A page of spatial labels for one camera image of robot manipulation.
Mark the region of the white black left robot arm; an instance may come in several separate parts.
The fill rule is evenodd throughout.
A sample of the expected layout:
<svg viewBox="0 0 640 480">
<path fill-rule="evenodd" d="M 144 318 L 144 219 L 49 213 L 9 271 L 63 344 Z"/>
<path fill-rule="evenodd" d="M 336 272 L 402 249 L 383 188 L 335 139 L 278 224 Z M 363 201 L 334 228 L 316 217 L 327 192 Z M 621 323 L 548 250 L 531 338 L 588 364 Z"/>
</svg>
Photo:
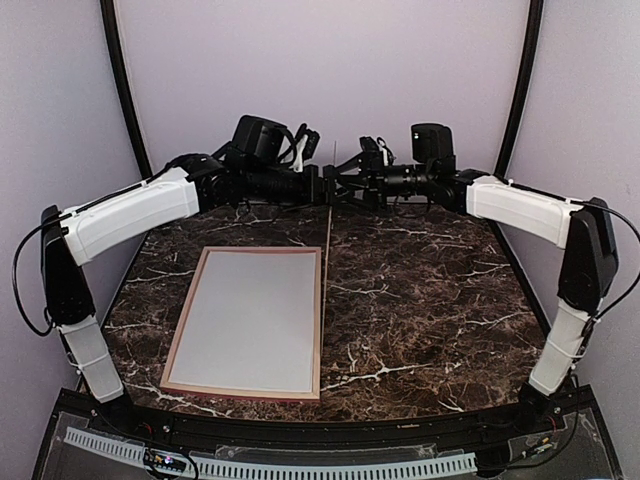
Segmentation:
<svg viewBox="0 0 640 480">
<path fill-rule="evenodd" d="M 273 120 L 244 115 L 232 139 L 212 154 L 188 153 L 151 177 L 81 206 L 52 205 L 29 232 L 40 238 L 46 304 L 45 337 L 61 336 L 66 353 L 101 417 L 120 436 L 141 427 L 140 412 L 121 397 L 125 388 L 96 318 L 83 265 L 106 250 L 175 220 L 237 208 L 252 201 L 305 207 L 321 205 L 326 187 L 310 164 L 320 140 L 301 124 L 296 132 Z"/>
</svg>

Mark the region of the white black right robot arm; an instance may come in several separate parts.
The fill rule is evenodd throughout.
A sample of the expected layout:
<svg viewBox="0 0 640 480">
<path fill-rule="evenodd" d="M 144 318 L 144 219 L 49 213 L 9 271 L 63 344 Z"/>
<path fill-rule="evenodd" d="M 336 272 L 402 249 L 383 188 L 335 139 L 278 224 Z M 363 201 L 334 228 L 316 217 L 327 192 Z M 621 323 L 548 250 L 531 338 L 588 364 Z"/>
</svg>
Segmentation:
<svg viewBox="0 0 640 480">
<path fill-rule="evenodd" d="M 391 197 L 423 196 L 448 211 L 514 227 L 563 250 L 558 310 L 527 382 L 530 389 L 551 396 L 583 356 L 618 271 L 607 204 L 541 192 L 475 169 L 459 170 L 452 131 L 445 125 L 414 124 L 411 140 L 414 162 L 401 165 L 383 140 L 361 138 L 358 155 L 324 167 L 328 202 L 376 211 L 385 209 Z"/>
</svg>

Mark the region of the brown cardboard backing board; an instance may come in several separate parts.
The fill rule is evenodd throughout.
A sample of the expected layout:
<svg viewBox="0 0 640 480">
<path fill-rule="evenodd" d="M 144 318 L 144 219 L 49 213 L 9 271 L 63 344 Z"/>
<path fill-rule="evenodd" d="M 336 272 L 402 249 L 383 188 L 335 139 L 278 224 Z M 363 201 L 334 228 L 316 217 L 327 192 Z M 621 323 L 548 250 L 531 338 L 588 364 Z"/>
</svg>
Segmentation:
<svg viewBox="0 0 640 480">
<path fill-rule="evenodd" d="M 332 154 L 332 166 L 335 167 L 337 160 L 337 140 L 333 142 L 333 154 Z M 321 338 L 320 338 L 320 358 L 322 359 L 324 351 L 324 335 L 326 327 L 326 312 L 327 312 L 327 297 L 328 297 L 328 275 L 329 275 L 329 257 L 330 257 L 330 244 L 331 244 L 331 232 L 333 226 L 333 205 L 329 203 L 327 211 L 327 229 L 325 238 L 324 249 L 324 264 L 323 264 L 323 278 L 322 278 L 322 310 L 321 310 Z"/>
</svg>

